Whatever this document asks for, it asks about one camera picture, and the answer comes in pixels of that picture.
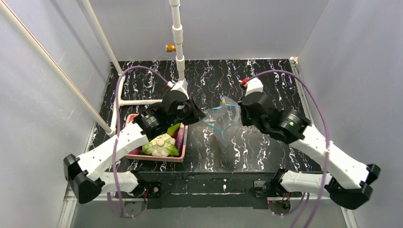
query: cable connector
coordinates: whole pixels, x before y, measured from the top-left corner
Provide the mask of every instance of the cable connector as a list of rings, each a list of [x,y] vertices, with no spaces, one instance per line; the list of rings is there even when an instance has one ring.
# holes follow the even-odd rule
[[[248,78],[246,77],[245,79],[242,80],[241,86],[242,85],[244,86],[247,82],[248,82]]]
[[[172,89],[173,87],[173,82],[168,82],[168,84],[166,84],[166,87],[169,89]]]

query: white pvc pipe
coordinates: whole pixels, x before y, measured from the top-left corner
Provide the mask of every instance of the white pvc pipe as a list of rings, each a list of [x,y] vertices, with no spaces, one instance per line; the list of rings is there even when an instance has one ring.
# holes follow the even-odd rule
[[[87,101],[87,99],[81,94],[79,89],[71,82],[59,65],[49,55],[49,53],[43,48],[39,41],[31,34],[31,32],[25,27],[22,21],[11,10],[4,0],[0,0],[0,12],[4,18],[10,23],[10,25],[21,35],[21,37],[29,44],[32,49],[38,54],[38,56],[47,64],[47,66],[60,78],[67,89],[79,100],[83,108],[95,119],[95,121],[105,130],[106,134],[113,136],[115,134],[108,124],[102,119],[93,106]]]
[[[114,53],[112,51],[111,46],[109,45],[108,40],[106,39],[105,33],[102,30],[98,19],[96,18],[94,10],[92,9],[91,4],[89,3],[89,0],[82,0],[82,2],[84,4],[84,7],[87,10],[87,13],[89,15],[89,18],[91,19],[91,22],[93,23],[93,25],[95,27],[96,32],[98,33],[99,38],[101,39],[102,45],[104,45],[104,48],[105,48],[106,52],[109,55],[110,60],[112,61],[113,65],[115,66],[115,68],[117,70],[117,73],[119,75],[121,75],[122,74],[122,69],[121,69],[121,67],[120,67],[120,65],[119,65],[119,63],[118,63],[118,61],[117,61],[117,59],[116,59],[116,57],[115,57],[115,55],[114,55]]]
[[[132,101],[120,101],[120,106],[123,105],[151,105],[157,102],[162,102],[162,100],[132,100]]]
[[[171,12],[172,12],[172,20],[173,20],[173,26],[175,26],[175,28],[179,28],[181,26],[181,16],[179,13],[179,1],[178,2],[173,2],[170,1],[170,4],[177,4],[177,5],[171,5]]]
[[[113,110],[112,110],[112,120],[111,120],[111,129],[112,131],[116,132],[116,102],[114,102],[114,106],[113,106]]]
[[[176,46],[176,68],[178,69],[179,81],[185,80],[185,57],[183,56],[183,28],[181,25],[181,15],[179,7],[181,6],[180,0],[169,0],[172,12],[172,33],[173,41]]]

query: pipe fitting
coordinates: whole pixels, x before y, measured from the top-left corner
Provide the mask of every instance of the pipe fitting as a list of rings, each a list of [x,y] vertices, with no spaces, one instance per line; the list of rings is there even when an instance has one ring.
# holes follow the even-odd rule
[[[176,45],[175,44],[165,44],[165,51],[166,52],[176,51]]]

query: red cap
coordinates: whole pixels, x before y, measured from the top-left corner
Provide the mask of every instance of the red cap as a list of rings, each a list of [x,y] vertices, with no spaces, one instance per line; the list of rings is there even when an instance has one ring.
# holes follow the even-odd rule
[[[245,85],[246,83],[248,82],[248,78],[246,77],[245,79],[243,79],[243,81],[242,81],[242,83],[241,83],[241,85]]]

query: orange valve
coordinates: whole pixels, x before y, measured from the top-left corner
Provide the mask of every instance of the orange valve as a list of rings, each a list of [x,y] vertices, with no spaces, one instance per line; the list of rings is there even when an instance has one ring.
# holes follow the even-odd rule
[[[173,52],[176,51],[176,47],[173,44],[166,44],[165,45],[165,51],[166,52]]]

